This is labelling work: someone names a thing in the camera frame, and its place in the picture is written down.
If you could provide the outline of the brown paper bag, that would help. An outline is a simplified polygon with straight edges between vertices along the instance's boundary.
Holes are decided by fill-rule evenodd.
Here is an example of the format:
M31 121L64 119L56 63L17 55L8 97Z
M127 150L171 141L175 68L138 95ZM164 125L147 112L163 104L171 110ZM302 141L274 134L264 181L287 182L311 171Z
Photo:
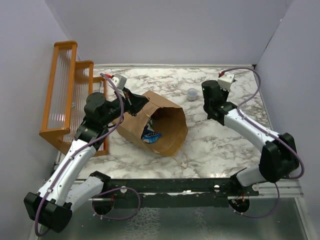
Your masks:
M183 108L167 98L149 90L143 94L149 102L136 115L124 114L123 122L117 127L117 132L126 140L148 152L175 159L175 155L182 151L185 160L176 162L184 169L188 167L189 160L183 149L188 134L186 116ZM160 117L155 118L153 113L159 111ZM148 120L153 119L153 130L161 133L155 143L145 143L142 133Z

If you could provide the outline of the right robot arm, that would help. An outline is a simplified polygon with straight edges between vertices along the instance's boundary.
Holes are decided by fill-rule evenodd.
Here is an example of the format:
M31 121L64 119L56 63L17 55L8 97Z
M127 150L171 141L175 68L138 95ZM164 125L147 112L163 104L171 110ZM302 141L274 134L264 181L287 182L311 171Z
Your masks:
M206 80L201 89L207 118L236 131L261 153L259 164L231 177L234 180L229 189L234 195L242 195L253 184L276 183L300 166L295 140L290 134L279 134L244 115L234 103L227 101L229 92L218 81Z

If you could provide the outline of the light blue snack bag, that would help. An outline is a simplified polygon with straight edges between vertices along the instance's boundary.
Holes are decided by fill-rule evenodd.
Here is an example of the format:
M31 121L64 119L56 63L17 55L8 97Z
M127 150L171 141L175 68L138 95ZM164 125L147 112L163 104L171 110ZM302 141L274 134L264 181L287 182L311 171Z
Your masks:
M153 144L162 137L161 133L154 131L153 123L154 120L150 118L142 131L141 139L147 144Z

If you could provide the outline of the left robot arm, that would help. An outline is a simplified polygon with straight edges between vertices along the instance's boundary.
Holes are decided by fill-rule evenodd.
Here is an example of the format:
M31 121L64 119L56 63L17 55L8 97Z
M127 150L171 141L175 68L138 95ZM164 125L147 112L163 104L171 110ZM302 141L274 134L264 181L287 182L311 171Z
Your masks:
M38 225L56 233L62 232L70 222L73 212L94 196L106 197L111 190L108 182L90 176L76 188L72 188L79 173L112 133L108 124L124 113L136 116L148 103L148 98L123 88L115 91L117 98L106 100L101 92L91 93L84 106L85 116L77 128L74 140L62 163L49 180L37 191L28 192L23 202L29 218L34 221L35 233L42 236Z

